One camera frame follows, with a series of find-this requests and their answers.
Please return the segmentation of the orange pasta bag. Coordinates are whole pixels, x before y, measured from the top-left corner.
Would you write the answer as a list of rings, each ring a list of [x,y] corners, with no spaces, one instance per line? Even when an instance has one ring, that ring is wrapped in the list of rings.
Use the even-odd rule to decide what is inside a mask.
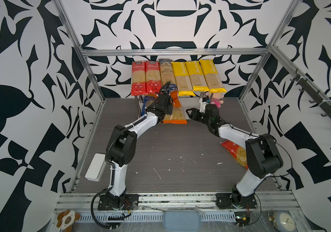
[[[165,115],[163,120],[164,124],[187,124],[187,120],[184,117],[182,105],[178,99],[178,92],[173,91],[170,93],[173,99],[173,110],[171,115]]]

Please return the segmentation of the red spaghetti bag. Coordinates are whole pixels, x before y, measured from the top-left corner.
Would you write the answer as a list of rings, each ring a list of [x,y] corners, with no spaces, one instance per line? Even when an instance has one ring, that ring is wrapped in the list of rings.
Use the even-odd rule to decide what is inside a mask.
[[[158,94],[162,87],[159,63],[156,61],[145,62],[145,71],[147,94]]]
[[[132,63],[131,96],[146,95],[146,69],[144,61]]]

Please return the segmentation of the yellow spaghetti bag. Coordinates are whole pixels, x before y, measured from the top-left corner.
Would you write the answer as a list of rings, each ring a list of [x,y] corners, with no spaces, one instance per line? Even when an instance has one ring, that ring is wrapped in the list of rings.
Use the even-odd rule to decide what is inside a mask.
[[[199,61],[210,93],[227,93],[213,60]]]
[[[186,64],[184,62],[172,62],[171,64],[178,88],[178,96],[195,96]]]
[[[198,61],[188,61],[185,63],[191,80],[193,91],[208,92],[209,88],[206,83],[203,71]]]

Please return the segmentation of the blue gold spaghetti bag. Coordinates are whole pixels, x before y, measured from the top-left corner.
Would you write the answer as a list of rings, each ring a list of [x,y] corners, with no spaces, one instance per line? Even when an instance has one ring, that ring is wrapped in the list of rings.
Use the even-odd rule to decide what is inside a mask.
[[[171,59],[160,59],[159,64],[162,85],[165,85],[167,82],[170,82],[171,84],[176,84]]]

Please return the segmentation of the red macaroni bag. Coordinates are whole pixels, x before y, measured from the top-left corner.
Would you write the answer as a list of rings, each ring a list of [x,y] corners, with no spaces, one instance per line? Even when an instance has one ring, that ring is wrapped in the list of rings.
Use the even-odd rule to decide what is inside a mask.
[[[246,150],[241,146],[226,140],[221,144],[233,159],[245,169],[248,169]]]

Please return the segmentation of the blue orange orecchiette bag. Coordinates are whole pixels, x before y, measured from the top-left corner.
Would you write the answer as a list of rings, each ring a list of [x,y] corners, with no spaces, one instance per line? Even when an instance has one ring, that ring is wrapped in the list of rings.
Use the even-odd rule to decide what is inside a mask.
[[[156,97],[153,96],[145,96],[142,109],[141,109],[141,116],[145,115],[146,109],[156,100]]]

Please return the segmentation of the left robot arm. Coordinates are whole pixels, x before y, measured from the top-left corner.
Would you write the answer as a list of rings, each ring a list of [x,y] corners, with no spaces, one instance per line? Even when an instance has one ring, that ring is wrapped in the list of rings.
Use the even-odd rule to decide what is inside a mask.
[[[173,98],[170,95],[171,82],[166,82],[160,89],[155,101],[146,108],[146,113],[125,126],[117,125],[109,139],[105,163],[110,166],[110,182],[108,188],[98,194],[103,202],[113,209],[122,208],[126,195],[126,173],[132,161],[137,139],[148,129],[162,123],[166,115],[171,115]]]

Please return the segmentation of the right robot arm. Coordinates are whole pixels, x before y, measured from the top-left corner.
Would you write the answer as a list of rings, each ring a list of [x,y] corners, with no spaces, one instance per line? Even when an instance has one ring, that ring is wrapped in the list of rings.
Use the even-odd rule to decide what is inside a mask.
[[[274,138],[269,134],[258,135],[241,130],[224,121],[214,104],[206,105],[203,112],[190,108],[186,110],[186,113],[190,119],[207,125],[209,131],[215,136],[231,141],[246,150],[248,168],[246,173],[234,185],[229,202],[225,203],[223,198],[217,198],[217,207],[220,209],[243,208],[252,203],[258,186],[265,178],[283,167],[283,159]]]

